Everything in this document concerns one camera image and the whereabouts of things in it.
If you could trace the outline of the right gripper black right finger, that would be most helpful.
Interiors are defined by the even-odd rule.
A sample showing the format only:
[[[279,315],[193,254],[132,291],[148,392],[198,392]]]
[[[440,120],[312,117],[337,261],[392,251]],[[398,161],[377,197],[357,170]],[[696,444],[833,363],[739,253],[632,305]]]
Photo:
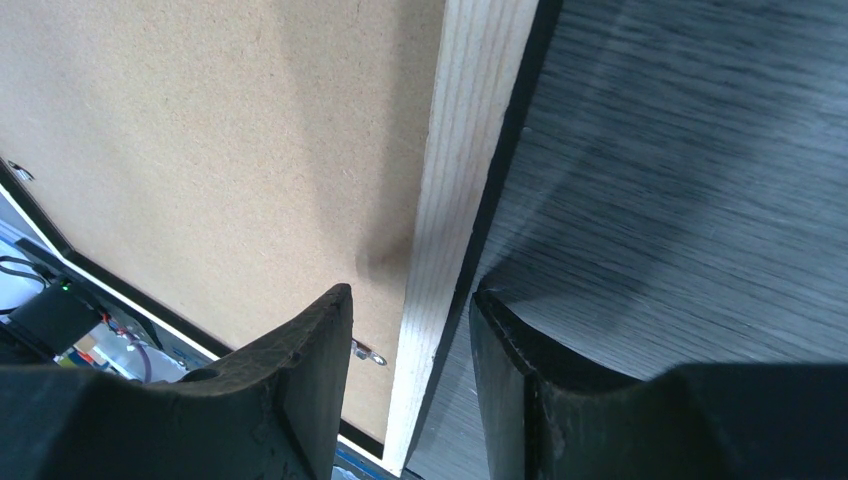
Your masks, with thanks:
[[[492,293],[469,306],[494,479],[843,479],[847,368],[690,363],[649,380],[532,328]]]

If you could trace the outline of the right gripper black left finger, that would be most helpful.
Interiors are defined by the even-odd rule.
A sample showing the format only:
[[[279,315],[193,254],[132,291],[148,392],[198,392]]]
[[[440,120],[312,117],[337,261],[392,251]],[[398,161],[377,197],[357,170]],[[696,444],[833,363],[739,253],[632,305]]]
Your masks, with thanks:
[[[337,284],[248,345],[144,384],[38,355],[1,327],[5,479],[327,479],[353,326]]]

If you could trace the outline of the black picture frame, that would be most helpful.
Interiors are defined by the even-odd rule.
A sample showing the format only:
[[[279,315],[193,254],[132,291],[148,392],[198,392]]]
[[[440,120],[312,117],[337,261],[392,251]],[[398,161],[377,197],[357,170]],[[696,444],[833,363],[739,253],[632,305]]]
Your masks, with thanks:
[[[3,195],[210,359],[350,284],[343,417],[400,474],[538,8],[5,1]]]

